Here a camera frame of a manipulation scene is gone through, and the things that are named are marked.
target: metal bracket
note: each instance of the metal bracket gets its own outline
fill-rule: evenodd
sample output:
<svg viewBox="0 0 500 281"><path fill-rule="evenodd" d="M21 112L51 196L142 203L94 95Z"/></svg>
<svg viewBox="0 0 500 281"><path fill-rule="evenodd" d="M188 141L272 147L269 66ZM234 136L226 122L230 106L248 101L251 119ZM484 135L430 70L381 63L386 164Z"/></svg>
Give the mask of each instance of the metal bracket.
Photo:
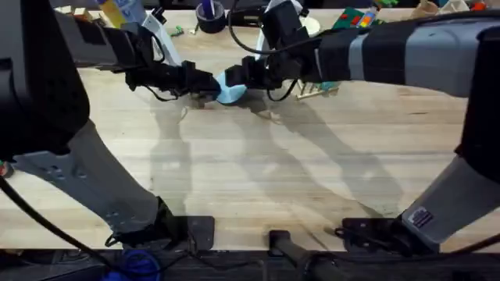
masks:
<svg viewBox="0 0 500 281"><path fill-rule="evenodd" d="M213 246L215 219L212 216L172 215L158 197L158 213L153 224L144 229L113 233L105 242L111 247L121 242L127 248L151 250L210 250Z"/></svg>
<svg viewBox="0 0 500 281"><path fill-rule="evenodd" d="M307 83L298 80L297 85L300 91L295 92L295 97L298 101L300 101L304 98L311 98L317 95L323 95L324 97L329 95L334 96L338 92L340 83L341 82L323 82L321 84L311 83L309 89L306 89L308 86Z"/></svg>
<svg viewBox="0 0 500 281"><path fill-rule="evenodd" d="M154 33L162 43L162 45L158 47L161 48L165 54L165 63L171 66L180 66L182 63L180 55L175 49L172 39L170 39L170 35L166 32L162 23L160 23L153 14L149 14L146 16L146 20L142 23L142 26Z"/></svg>
<svg viewBox="0 0 500 281"><path fill-rule="evenodd" d="M403 256L439 252L439 244L424 245L398 219L346 218L334 233L344 241L347 252L389 252Z"/></svg>
<svg viewBox="0 0 500 281"><path fill-rule="evenodd" d="M269 250L268 255L270 257L283 257L284 254L281 250L276 247L276 241L279 239L291 240L291 235L287 230L271 230L269 231Z"/></svg>

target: tape roll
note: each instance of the tape roll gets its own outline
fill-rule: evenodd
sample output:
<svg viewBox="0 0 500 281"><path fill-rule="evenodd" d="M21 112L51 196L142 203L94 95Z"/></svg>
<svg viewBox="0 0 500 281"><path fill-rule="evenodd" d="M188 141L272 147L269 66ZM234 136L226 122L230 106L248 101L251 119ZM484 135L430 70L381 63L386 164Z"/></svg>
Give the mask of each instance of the tape roll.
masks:
<svg viewBox="0 0 500 281"><path fill-rule="evenodd" d="M207 19L205 17L205 12L203 11L202 4L196 6L196 18L200 25L200 29L208 34L214 34L220 32L226 27L226 13L224 7L220 2L213 2L213 19Z"/></svg>

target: green object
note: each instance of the green object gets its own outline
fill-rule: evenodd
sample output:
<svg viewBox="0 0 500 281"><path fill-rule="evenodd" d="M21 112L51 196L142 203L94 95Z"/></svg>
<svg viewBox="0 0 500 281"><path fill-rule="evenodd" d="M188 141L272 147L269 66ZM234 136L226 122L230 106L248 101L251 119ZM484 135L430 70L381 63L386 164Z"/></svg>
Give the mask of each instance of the green object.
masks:
<svg viewBox="0 0 500 281"><path fill-rule="evenodd" d="M385 23L383 20L377 20L375 19L373 22L372 22L372 25L380 25L382 23Z"/></svg>
<svg viewBox="0 0 500 281"><path fill-rule="evenodd" d="M169 34L171 37L176 37L176 36L179 36L181 34L184 34L184 30L182 29L181 26L175 26L175 32Z"/></svg>
<svg viewBox="0 0 500 281"><path fill-rule="evenodd" d="M340 86L340 82L322 82L320 85L318 85L318 88L321 89L322 91L328 91L333 88L337 88Z"/></svg>
<svg viewBox="0 0 500 281"><path fill-rule="evenodd" d="M382 3L385 7L392 7L393 5L398 4L398 0L378 0L380 3Z"/></svg>

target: light blue object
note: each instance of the light blue object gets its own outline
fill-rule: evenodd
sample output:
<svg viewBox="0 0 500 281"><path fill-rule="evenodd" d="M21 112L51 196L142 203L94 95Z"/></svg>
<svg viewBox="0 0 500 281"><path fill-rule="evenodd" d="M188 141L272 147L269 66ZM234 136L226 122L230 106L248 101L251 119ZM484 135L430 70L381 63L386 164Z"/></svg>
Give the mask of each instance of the light blue object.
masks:
<svg viewBox="0 0 500 281"><path fill-rule="evenodd" d="M340 82L322 82L320 84L320 89L322 91L328 91L330 89L337 88L340 84Z"/></svg>
<svg viewBox="0 0 500 281"><path fill-rule="evenodd" d="M143 23L146 10L141 0L113 0L121 11L123 18L129 23Z"/></svg>
<svg viewBox="0 0 500 281"><path fill-rule="evenodd" d="M245 85L235 85L233 87L228 87L226 85L225 72L219 74L216 80L220 85L220 94L217 96L216 100L223 105L229 105L236 102L247 91L247 87Z"/></svg>

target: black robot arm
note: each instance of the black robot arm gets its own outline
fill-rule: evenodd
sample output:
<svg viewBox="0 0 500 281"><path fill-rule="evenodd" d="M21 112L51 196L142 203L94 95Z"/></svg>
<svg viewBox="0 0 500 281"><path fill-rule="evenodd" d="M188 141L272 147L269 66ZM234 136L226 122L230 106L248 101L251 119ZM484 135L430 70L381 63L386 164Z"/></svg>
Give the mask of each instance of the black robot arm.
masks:
<svg viewBox="0 0 500 281"><path fill-rule="evenodd" d="M132 89L145 85L174 95L218 92L212 75L192 62L155 61L155 37L138 24L102 28L55 15L48 1L29 0L0 2L0 20L5 40L0 45L0 112L8 120L2 125L0 159L99 215L112 230L107 246L177 245L197 225L206 233L198 245L210 248L213 217L174 216L104 145L89 119L76 65L125 72Z"/></svg>

